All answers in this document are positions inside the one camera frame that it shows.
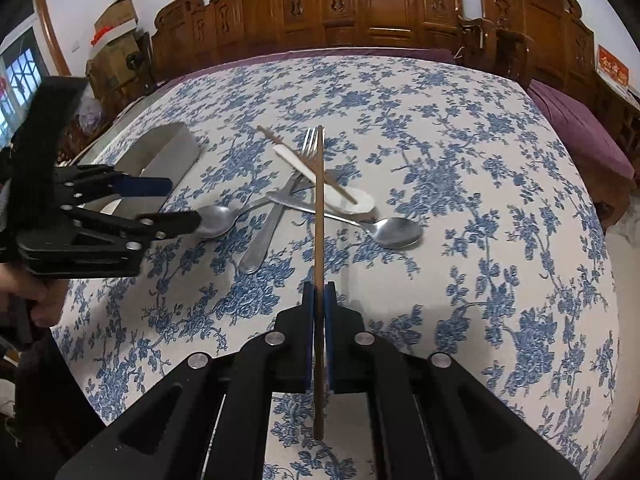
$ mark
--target metal spoon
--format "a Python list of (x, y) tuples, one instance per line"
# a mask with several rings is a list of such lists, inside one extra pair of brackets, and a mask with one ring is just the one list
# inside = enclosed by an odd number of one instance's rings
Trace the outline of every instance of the metal spoon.
[[(307, 213), (316, 212), (312, 204), (302, 202), (302, 200), (298, 200), (283, 193), (270, 191), (267, 193), (267, 197), (276, 204), (285, 205)], [(327, 212), (324, 213), (324, 216), (360, 227), (373, 239), (373, 241), (387, 249), (405, 248), (415, 244), (422, 237), (422, 227), (407, 218), (384, 218), (377, 221), (375, 224), (365, 224)]]
[[(296, 193), (305, 189), (311, 189), (313, 186), (314, 185), (311, 184), (311, 182), (305, 179), (302, 182), (298, 182), (291, 192)], [(229, 229), (234, 226), (238, 218), (240, 218), (244, 213), (263, 205), (270, 204), (271, 202), (272, 201), (268, 197), (263, 196), (258, 200), (246, 204), (240, 209), (231, 209), (223, 205), (216, 204), (201, 207), (197, 209), (196, 212), (200, 215), (202, 220), (193, 234), (202, 238), (218, 238), (229, 231)]]

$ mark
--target wooden chair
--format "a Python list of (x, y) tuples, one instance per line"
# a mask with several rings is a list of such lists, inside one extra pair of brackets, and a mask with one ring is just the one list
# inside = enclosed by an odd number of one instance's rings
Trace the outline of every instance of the wooden chair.
[[(462, 0), (175, 0), (156, 17), (156, 77), (307, 48), (443, 48), (456, 61), (508, 72), (524, 35), (464, 20)], [(496, 61), (496, 53), (502, 58)]]
[(533, 79), (592, 106), (593, 32), (576, 0), (482, 0), (482, 15), (532, 39)]

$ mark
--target table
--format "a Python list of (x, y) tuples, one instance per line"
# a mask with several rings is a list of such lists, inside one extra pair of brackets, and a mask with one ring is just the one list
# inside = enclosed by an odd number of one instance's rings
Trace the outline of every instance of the table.
[[(449, 352), (584, 475), (614, 400), (618, 314), (593, 205), (566, 150), (516, 83), (377, 56), (262, 62), (184, 81), (100, 155), (113, 164), (151, 127), (184, 121), (202, 147), (165, 210), (240, 206), (290, 175), (258, 124), (301, 145), (327, 132), (326, 165), (371, 193), (378, 217), (425, 227), (407, 252), (326, 221), (326, 280), (404, 352)], [(238, 262), (268, 208), (220, 240), (152, 247), (136, 278), (76, 280), (54, 337), (108, 423), (188, 354), (237, 351), (300, 301), (313, 219), (288, 210), (257, 274)], [(264, 478), (368, 478), (362, 396), (274, 394)]]

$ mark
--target cutlery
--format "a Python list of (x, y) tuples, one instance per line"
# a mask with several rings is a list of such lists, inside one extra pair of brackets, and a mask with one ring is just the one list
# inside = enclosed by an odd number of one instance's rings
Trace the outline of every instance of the cutlery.
[[(316, 182), (316, 173), (311, 167), (311, 160), (304, 156), (300, 157), (294, 150), (267, 129), (261, 126), (258, 128), (274, 141), (273, 151), (275, 151), (280, 158), (306, 176), (311, 182)], [(324, 128), (318, 126), (314, 129), (313, 134), (315, 136), (321, 134), (322, 138), (324, 138)], [(313, 137), (312, 144), (315, 145), (315, 142), (316, 138)], [(333, 180), (330, 175), (327, 175), (327, 172), (324, 173), (324, 179), (326, 182), (324, 186), (324, 201), (331, 209), (345, 215), (355, 215), (368, 213), (374, 208), (375, 202), (373, 197), (365, 191), (349, 186), (341, 187), (338, 186), (337, 183), (333, 185), (332, 182), (335, 182), (335, 180)], [(347, 199), (342, 192), (345, 192), (350, 198), (354, 198), (355, 203)]]
[[(302, 200), (276, 191), (269, 191), (267, 198), (277, 204), (297, 209), (298, 211), (307, 213), (316, 212), (312, 204), (302, 202)], [(402, 249), (408, 247), (415, 244), (422, 237), (422, 227), (407, 218), (384, 218), (375, 222), (375, 224), (365, 224), (327, 212), (324, 213), (324, 216), (363, 229), (373, 241), (387, 249)]]
[[(306, 130), (305, 142), (302, 145), (301, 151), (301, 154), (303, 156), (306, 156), (307, 158), (311, 158), (311, 156), (316, 151), (316, 146), (311, 143), (311, 137), (312, 128), (308, 128)], [(335, 175), (335, 171), (329, 170), (328, 173), (331, 174), (330, 176), (332, 178), (337, 178), (337, 176)], [(289, 180), (287, 180), (287, 183), (280, 190), (280, 192), (282, 194), (290, 194), (299, 176), (300, 172), (294, 171), (289, 177)], [(238, 270), (240, 272), (244, 272), (245, 274), (253, 274), (254, 272), (257, 272), (258, 269), (260, 269), (260, 266), (264, 261), (264, 257), (267, 255), (267, 251), (269, 250), (271, 239), (273, 238), (276, 227), (280, 222), (283, 211), (284, 206), (275, 203), (273, 204), (273, 208), (267, 216), (267, 219), (264, 221), (262, 229), (258, 231), (257, 236), (254, 238), (254, 240), (252, 240), (249, 248), (242, 255), (242, 259), (238, 264)]]
[[(268, 130), (267, 128), (264, 128), (263, 126), (258, 126), (256, 128), (259, 132), (264, 133), (264, 135), (273, 141), (274, 144), (276, 144), (276, 146), (284, 146), (284, 148), (287, 149), (287, 151), (293, 153), (299, 160), (300, 162), (306, 166), (306, 168), (313, 173), (314, 170), (311, 167), (311, 159), (312, 159), (312, 155), (316, 152), (315, 149), (312, 149), (311, 152), (308, 155), (303, 155), (303, 154), (298, 154), (295, 152), (295, 150), (292, 150), (289, 146), (287, 146), (280, 137), (276, 136), (271, 130)], [(315, 146), (316, 145), (316, 141), (318, 139), (318, 130), (321, 130), (322, 133), (322, 142), (324, 142), (324, 128), (322, 126), (318, 126), (317, 128), (310, 128), (306, 131), (307, 135), (309, 135), (309, 132), (311, 132), (311, 142), (309, 142), (310, 146)], [(330, 185), (332, 186), (339, 194), (341, 194), (343, 197), (345, 197), (349, 202), (355, 204), (357, 203), (357, 200), (354, 199), (353, 196), (351, 196), (342, 186), (340, 186), (340, 184), (338, 184), (334, 179), (332, 179), (329, 175), (327, 175), (326, 173), (324, 174), (324, 180)]]
[[(295, 185), (292, 192), (311, 189), (312, 187), (313, 184), (305, 180)], [(200, 215), (201, 220), (198, 227), (193, 231), (193, 234), (198, 235), (201, 238), (217, 238), (222, 236), (233, 227), (238, 218), (244, 213), (263, 205), (267, 205), (268, 203), (271, 203), (271, 200), (263, 196), (258, 200), (249, 202), (239, 209), (231, 209), (217, 204), (201, 207), (195, 211)]]

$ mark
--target purple cushion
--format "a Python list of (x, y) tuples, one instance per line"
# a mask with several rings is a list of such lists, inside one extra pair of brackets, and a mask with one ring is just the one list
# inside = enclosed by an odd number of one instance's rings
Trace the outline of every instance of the purple cushion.
[(632, 180), (634, 167), (591, 111), (580, 101), (532, 80), (527, 94), (551, 123), (568, 150), (597, 160)]
[(249, 57), (247, 59), (239, 59), (238, 61), (230, 61), (220, 65), (214, 65), (209, 68), (203, 68), (196, 72), (191, 72), (186, 79), (200, 77), (205, 74), (213, 74), (222, 72), (230, 68), (238, 66), (249, 66), (258, 63), (267, 63), (270, 61), (282, 61), (285, 59), (300, 59), (303, 57), (326, 57), (326, 56), (387, 56), (387, 57), (410, 57), (413, 59), (421, 59), (424, 61), (436, 61), (439, 63), (448, 63), (455, 65), (456, 60), (453, 53), (446, 48), (398, 48), (386, 46), (342, 46), (337, 48), (313, 48), (309, 50), (289, 50), (287, 52), (279, 52), (277, 54), (265, 54), (264, 56)]

